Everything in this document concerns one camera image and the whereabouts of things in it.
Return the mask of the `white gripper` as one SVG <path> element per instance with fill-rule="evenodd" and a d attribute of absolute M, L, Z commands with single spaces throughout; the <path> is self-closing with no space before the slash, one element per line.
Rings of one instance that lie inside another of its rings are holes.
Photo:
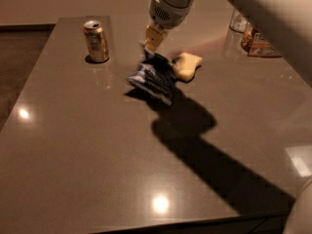
<path fill-rule="evenodd" d="M 155 23 L 146 26 L 144 50 L 149 54 L 154 54 L 168 36 L 166 29 L 180 25 L 190 7 L 191 0 L 151 0 L 149 15 Z"/>

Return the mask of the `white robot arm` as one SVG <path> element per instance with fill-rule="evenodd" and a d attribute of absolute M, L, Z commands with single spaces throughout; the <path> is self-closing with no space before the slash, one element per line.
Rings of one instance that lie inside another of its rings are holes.
<path fill-rule="evenodd" d="M 312 86 L 312 0 L 227 0 L 264 34 L 297 74 Z M 187 17 L 194 0 L 151 0 L 145 47 L 158 48 Z"/>

